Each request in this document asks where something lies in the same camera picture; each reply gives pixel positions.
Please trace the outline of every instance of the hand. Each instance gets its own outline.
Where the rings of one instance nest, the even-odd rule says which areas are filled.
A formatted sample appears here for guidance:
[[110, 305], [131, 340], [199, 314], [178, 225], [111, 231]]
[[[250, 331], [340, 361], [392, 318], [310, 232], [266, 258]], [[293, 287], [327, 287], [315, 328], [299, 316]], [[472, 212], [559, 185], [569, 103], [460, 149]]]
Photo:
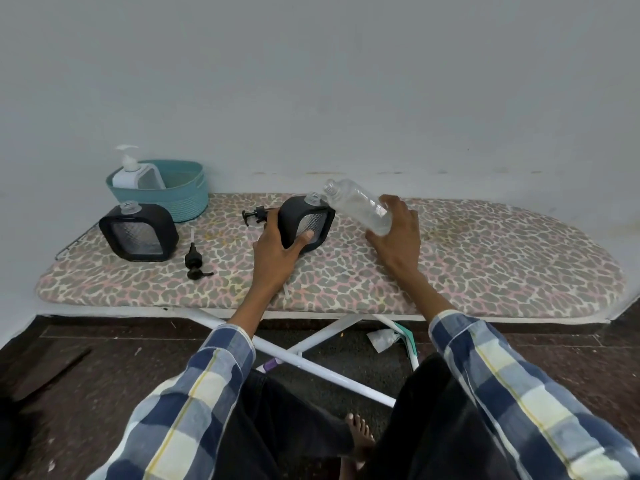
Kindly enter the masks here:
[[404, 286], [418, 273], [420, 257], [420, 227], [418, 212], [409, 210], [405, 202], [396, 195], [382, 195], [380, 202], [386, 204], [393, 217], [391, 231], [379, 236], [368, 230], [365, 234], [378, 253], [387, 272]]
[[313, 231], [309, 230], [300, 234], [289, 249], [284, 249], [278, 229], [278, 210], [269, 211], [264, 231], [260, 239], [253, 243], [255, 264], [251, 292], [268, 300], [271, 300], [287, 282], [293, 273], [300, 251], [314, 236]]

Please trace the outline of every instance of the right hand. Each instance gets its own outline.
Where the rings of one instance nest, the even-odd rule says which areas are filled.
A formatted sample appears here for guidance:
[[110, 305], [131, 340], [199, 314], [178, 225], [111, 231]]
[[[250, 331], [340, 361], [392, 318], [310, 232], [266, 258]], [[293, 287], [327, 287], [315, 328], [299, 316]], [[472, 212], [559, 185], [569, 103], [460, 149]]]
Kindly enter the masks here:
[[378, 253], [378, 258], [387, 272], [402, 285], [418, 273], [420, 257], [418, 212], [409, 210], [397, 195], [382, 195], [380, 202], [391, 211], [391, 231], [387, 235], [379, 236], [368, 230], [365, 237]]

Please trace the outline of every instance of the blue plaid sleeve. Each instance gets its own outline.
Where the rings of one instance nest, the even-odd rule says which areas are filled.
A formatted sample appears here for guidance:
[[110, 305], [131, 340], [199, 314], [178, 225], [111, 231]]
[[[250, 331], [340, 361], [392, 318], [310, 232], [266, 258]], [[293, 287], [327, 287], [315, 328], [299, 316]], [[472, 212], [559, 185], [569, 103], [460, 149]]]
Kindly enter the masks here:
[[491, 324], [449, 310], [429, 335], [522, 479], [640, 479], [633, 445], [514, 351]]
[[217, 327], [183, 373], [137, 405], [119, 446], [89, 479], [211, 478], [220, 438], [254, 359], [244, 330]]

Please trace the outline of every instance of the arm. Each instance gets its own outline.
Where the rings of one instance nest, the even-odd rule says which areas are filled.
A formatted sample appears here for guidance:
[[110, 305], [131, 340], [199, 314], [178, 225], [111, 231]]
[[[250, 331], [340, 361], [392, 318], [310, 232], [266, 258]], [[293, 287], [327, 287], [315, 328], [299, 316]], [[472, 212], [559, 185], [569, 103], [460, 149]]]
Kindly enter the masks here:
[[225, 425], [255, 359], [251, 338], [311, 237], [284, 250], [277, 220], [278, 211], [270, 211], [253, 244], [253, 282], [236, 313], [211, 332], [180, 375], [137, 405], [119, 446], [91, 480], [212, 478]]
[[514, 351], [491, 324], [455, 311], [418, 273], [417, 215], [395, 196], [391, 231], [367, 239], [429, 325], [429, 336], [522, 479], [640, 479], [633, 445]]

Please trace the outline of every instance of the ironing board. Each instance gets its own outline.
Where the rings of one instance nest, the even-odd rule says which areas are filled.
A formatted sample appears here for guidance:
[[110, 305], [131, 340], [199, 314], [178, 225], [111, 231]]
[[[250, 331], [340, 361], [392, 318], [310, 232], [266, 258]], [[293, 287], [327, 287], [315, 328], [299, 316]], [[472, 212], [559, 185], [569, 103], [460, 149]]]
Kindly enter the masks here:
[[[102, 315], [140, 316], [132, 310], [146, 309], [147, 315], [185, 317], [214, 328], [223, 322], [220, 317], [233, 313], [251, 284], [251, 244], [262, 228], [247, 228], [242, 210], [275, 207], [289, 196], [212, 194], [203, 215], [177, 225], [178, 249], [162, 263], [118, 258], [94, 227], [60, 254], [39, 279], [36, 293], [50, 303], [99, 307]], [[480, 200], [406, 202], [420, 214], [420, 271], [464, 313], [489, 321], [584, 323], [624, 290], [624, 275], [610, 254], [553, 217]], [[191, 228], [203, 271], [216, 272], [198, 282], [187, 279], [183, 261]], [[395, 330], [395, 320], [418, 318], [414, 305], [376, 262], [364, 230], [337, 214], [324, 244], [299, 259], [287, 288], [269, 304], [267, 317], [337, 321], [289, 351], [258, 337], [256, 348], [392, 406], [392, 398], [301, 357], [363, 318]], [[412, 365], [417, 366], [415, 357]]]

